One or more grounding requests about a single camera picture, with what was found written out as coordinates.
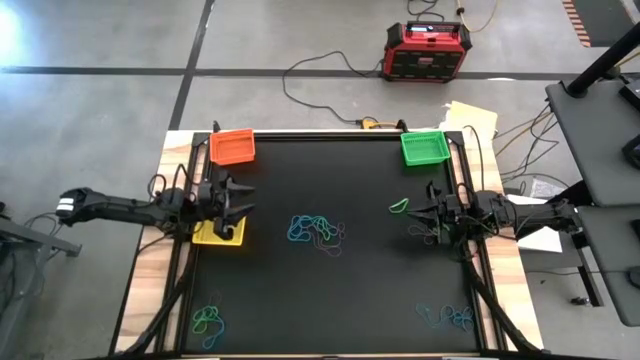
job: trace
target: rubber band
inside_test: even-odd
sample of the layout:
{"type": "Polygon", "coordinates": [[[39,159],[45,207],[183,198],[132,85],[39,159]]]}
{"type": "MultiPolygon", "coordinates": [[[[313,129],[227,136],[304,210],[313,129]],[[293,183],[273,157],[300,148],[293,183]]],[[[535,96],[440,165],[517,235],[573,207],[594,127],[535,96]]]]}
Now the rubber band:
{"type": "Polygon", "coordinates": [[[225,329],[224,320],[220,317],[218,307],[212,305],[203,307],[193,314],[193,321],[195,324],[191,328],[191,332],[194,334],[204,334],[207,331],[210,322],[220,325],[220,328],[215,334],[207,336],[202,341],[202,347],[205,350],[211,350],[215,345],[216,340],[224,333],[225,329]]]}
{"type": "Polygon", "coordinates": [[[416,304],[416,312],[424,319],[424,321],[432,328],[438,328],[445,320],[451,320],[451,323],[465,332],[468,332],[467,324],[471,325],[473,329],[473,310],[470,307],[464,308],[462,312],[457,311],[451,305],[444,305],[440,308],[440,319],[437,322],[433,322],[429,316],[430,310],[425,304],[416,304]]]}
{"type": "Polygon", "coordinates": [[[411,225],[407,228],[407,232],[409,233],[409,235],[411,236],[422,236],[422,242],[424,242],[425,245],[433,245],[435,243],[435,240],[433,239],[433,237],[435,236],[436,238],[438,238],[438,236],[440,236],[440,232],[439,231],[435,231],[432,229],[427,228],[426,226],[422,227],[419,225],[411,225]]]}
{"type": "Polygon", "coordinates": [[[342,254],[340,244],[347,236],[345,229],[344,223],[333,226],[324,216],[295,215],[291,218],[287,239],[292,242],[311,242],[316,249],[331,257],[338,257],[342,254]],[[335,238],[338,239],[337,244],[327,244],[335,238]]]}
{"type": "Polygon", "coordinates": [[[409,205],[409,198],[404,198],[389,206],[389,212],[392,214],[401,214],[407,209],[407,205],[409,205]]]}

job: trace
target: desk leg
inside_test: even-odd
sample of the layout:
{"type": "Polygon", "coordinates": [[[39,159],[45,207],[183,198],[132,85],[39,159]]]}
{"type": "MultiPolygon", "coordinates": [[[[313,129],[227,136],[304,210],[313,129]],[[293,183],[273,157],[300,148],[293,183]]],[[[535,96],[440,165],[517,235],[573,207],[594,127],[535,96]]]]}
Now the desk leg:
{"type": "Polygon", "coordinates": [[[589,266],[589,262],[584,255],[584,249],[588,246],[587,239],[584,234],[577,234],[571,236],[573,243],[578,249],[578,255],[580,255],[581,266],[578,266],[578,272],[580,273],[580,277],[582,278],[582,283],[584,284],[585,289],[587,290],[587,296],[589,297],[589,302],[591,306],[604,306],[602,303],[602,296],[600,295],[600,291],[598,290],[598,286],[596,285],[596,281],[593,277],[593,269],[589,266]]]}

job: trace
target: floor stripe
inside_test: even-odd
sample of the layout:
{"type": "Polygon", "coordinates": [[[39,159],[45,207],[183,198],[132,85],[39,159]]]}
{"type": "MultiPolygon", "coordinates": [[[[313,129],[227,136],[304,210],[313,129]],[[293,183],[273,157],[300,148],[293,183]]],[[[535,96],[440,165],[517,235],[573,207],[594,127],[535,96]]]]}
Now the floor stripe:
{"type": "MultiPolygon", "coordinates": [[[[198,77],[246,77],[246,78],[281,78],[285,69],[198,69],[195,76],[198,77]]],[[[520,72],[481,72],[461,71],[457,79],[462,80],[488,80],[488,79],[514,79],[514,80],[540,80],[560,81],[575,79],[579,73],[520,73],[520,72]]],[[[291,70],[287,77],[299,78],[355,78],[362,77],[351,70],[291,70]]],[[[379,78],[374,73],[368,78],[379,78]]]]}
{"type": "Polygon", "coordinates": [[[187,97],[189,96],[191,82],[193,81],[193,76],[196,72],[196,65],[198,64],[198,58],[200,57],[200,50],[202,50],[204,35],[207,32],[207,22],[209,21],[209,16],[211,15],[214,2],[215,0],[207,0],[204,4],[200,23],[198,24],[198,31],[196,31],[196,36],[193,39],[191,54],[189,55],[189,61],[187,62],[186,73],[182,78],[182,84],[178,91],[176,104],[173,107],[173,113],[171,114],[171,120],[169,121],[169,130],[178,130],[180,128],[182,114],[184,113],[184,107],[187,103],[187,97]]]}
{"type": "Polygon", "coordinates": [[[68,67],[68,66],[5,66],[0,73],[35,75],[140,75],[182,76],[180,68],[125,68],[125,67],[68,67]]]}

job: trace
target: yellow tray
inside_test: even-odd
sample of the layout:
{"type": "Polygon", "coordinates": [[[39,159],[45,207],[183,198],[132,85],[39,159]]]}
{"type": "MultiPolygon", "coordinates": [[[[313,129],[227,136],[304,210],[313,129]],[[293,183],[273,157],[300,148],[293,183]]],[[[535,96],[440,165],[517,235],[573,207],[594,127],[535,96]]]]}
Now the yellow tray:
{"type": "Polygon", "coordinates": [[[213,221],[205,221],[204,225],[197,223],[196,229],[200,230],[193,234],[191,242],[201,245],[240,246],[244,238],[244,225],[247,223],[246,220],[246,217],[242,218],[238,225],[233,227],[233,238],[231,238],[231,240],[223,240],[213,233],[213,221]]]}

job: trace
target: white paper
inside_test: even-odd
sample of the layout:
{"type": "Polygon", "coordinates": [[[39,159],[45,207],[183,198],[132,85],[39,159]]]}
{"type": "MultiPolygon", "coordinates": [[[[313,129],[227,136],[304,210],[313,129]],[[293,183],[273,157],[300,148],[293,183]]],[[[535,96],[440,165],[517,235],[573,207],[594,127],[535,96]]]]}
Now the white paper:
{"type": "MultiPolygon", "coordinates": [[[[514,204],[544,204],[546,200],[530,198],[526,196],[507,195],[507,199],[514,204]]],[[[549,252],[562,252],[562,244],[560,243],[560,234],[549,228],[543,227],[542,229],[531,233],[518,241],[518,247],[528,250],[539,250],[549,252]]]]}

